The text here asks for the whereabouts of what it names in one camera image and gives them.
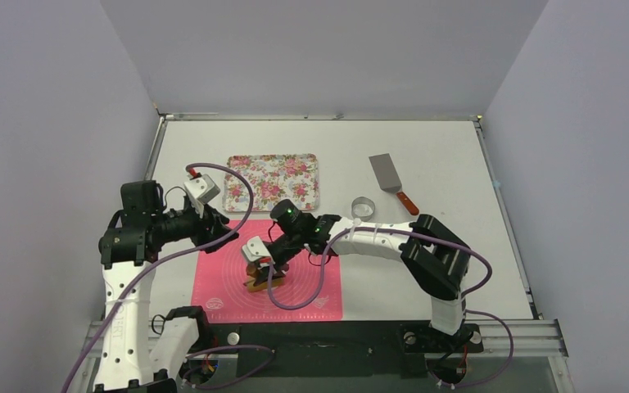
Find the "red wire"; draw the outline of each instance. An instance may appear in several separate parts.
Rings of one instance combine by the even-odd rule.
[[[468,355],[468,345],[464,346],[464,357],[462,357],[462,361],[459,362],[459,365],[457,367],[461,367],[462,364],[466,363],[467,355]]]
[[[211,348],[215,348],[216,346],[218,346],[218,337],[213,336],[213,346]],[[206,354],[206,356],[204,356],[204,361],[202,363],[203,366],[207,366],[208,367],[208,355]]]

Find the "white table surface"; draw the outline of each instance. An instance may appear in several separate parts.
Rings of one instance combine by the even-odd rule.
[[[170,121],[153,178],[165,190],[185,179],[192,162],[225,165],[229,156],[314,153],[319,159],[319,208],[314,215],[351,217],[359,196],[377,206],[373,221],[413,220],[392,194],[379,189],[368,157],[390,153],[404,192],[422,213],[436,216],[493,267],[493,277],[467,297],[467,307],[501,318],[532,318],[505,223],[473,124],[469,121]],[[223,174],[211,175],[223,187]],[[182,193],[170,193],[181,207]],[[224,213],[222,195],[211,205]],[[240,214],[226,214],[231,219]],[[267,219],[268,213],[254,213]],[[168,244],[161,256],[192,246]],[[191,302],[196,255],[161,266],[153,283],[151,315]],[[361,255],[341,257],[345,320],[430,319],[429,296],[403,264]],[[471,259],[465,282],[486,270]]]

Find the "black cable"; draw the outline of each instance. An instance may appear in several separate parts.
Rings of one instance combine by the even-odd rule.
[[[156,330],[156,318],[160,317],[163,320],[163,324],[162,324],[162,330],[161,332],[158,332]],[[153,315],[153,319],[151,319],[151,330],[157,334],[158,336],[161,335],[163,333],[163,331],[165,330],[165,317],[162,314],[155,314]]]
[[[312,254],[310,254],[310,253],[307,254],[307,262],[310,262],[310,264],[312,266],[321,266],[321,264],[313,264],[312,261],[310,260],[311,256],[312,256]],[[324,266],[326,266],[329,263],[330,260],[332,260],[332,256],[331,255],[327,258],[327,261],[324,262]]]
[[[187,190],[185,190],[185,189],[184,189],[184,187],[182,187],[182,186],[174,186],[174,187],[171,187],[169,190],[167,190],[167,192],[165,193],[165,196],[163,196],[163,203],[164,203],[164,205],[163,205],[163,211],[165,211],[165,209],[167,209],[167,194],[169,194],[169,193],[170,193],[170,191],[174,190],[175,188],[178,188],[178,189],[180,189],[180,190],[184,191],[184,195],[186,195],[187,197],[189,196],[189,195],[187,194]]]
[[[210,348],[208,350],[202,350],[200,352],[197,352],[195,354],[189,354],[187,355],[187,359],[192,359],[195,358],[197,356],[201,356],[201,355],[208,355],[208,354],[215,354],[218,352],[223,352],[226,350],[240,350],[240,353],[242,353],[241,350],[263,350],[264,352],[269,353],[269,358],[262,364],[256,366],[256,368],[252,369],[251,371],[241,375],[240,377],[233,379],[232,381],[228,381],[226,383],[220,383],[220,384],[214,384],[214,385],[210,385],[210,386],[203,386],[203,385],[195,385],[195,384],[191,384],[190,387],[193,389],[196,389],[198,391],[214,391],[217,389],[223,389],[224,387],[228,387],[228,386],[232,386],[235,385],[241,381],[244,381],[245,379],[247,379],[248,377],[250,377],[252,374],[258,373],[259,371],[261,371],[263,368],[265,368],[266,366],[269,365],[269,363],[271,363],[271,361],[273,361],[276,358],[276,350],[272,350],[270,348],[267,348],[265,346],[256,346],[256,345],[252,345],[252,344],[237,344],[235,346],[216,346],[215,348]],[[192,376],[192,374],[196,371],[201,370],[202,366],[199,367],[195,367],[195,368],[191,368],[189,369],[189,371],[185,372],[184,375],[182,376],[182,385],[188,384],[190,377]]]
[[[269,235],[269,242],[274,242],[274,239],[271,238],[271,229],[274,229],[274,227],[276,226],[276,221],[274,221],[273,224],[271,224],[271,226],[269,227],[269,231],[267,231],[267,234]]]
[[[469,335],[466,340],[464,340],[463,342],[461,342],[459,345],[457,345],[457,347],[449,350],[447,353],[445,353],[441,358],[439,358],[438,360],[435,361],[435,364],[432,366],[432,370],[430,370],[430,372],[432,373],[433,371],[436,371],[437,368],[442,364],[443,361],[445,361],[445,359],[449,358],[452,354],[454,354],[459,348],[464,348],[465,345],[468,344],[469,340],[471,340],[471,335]]]
[[[115,228],[117,226],[117,222],[119,221],[119,218],[121,217],[121,214],[123,213],[123,210],[117,210],[113,215],[112,215],[112,219],[110,220],[110,223],[107,225],[108,228]]]

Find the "wooden spatula handle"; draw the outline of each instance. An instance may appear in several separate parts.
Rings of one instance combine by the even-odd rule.
[[[401,204],[409,211],[411,215],[419,215],[419,208],[404,194],[403,191],[399,191],[396,193],[396,197],[399,198]]]

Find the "screw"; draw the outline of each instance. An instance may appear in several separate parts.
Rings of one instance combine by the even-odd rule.
[[[413,332],[404,333],[404,342],[406,343],[406,345],[412,346],[416,343],[416,335],[414,335]]]
[[[479,332],[472,333],[471,338],[469,339],[469,341],[471,341],[473,344],[480,344],[481,343],[481,333],[479,333]]]
[[[230,332],[228,334],[228,344],[236,346],[240,342],[240,335],[236,332]]]

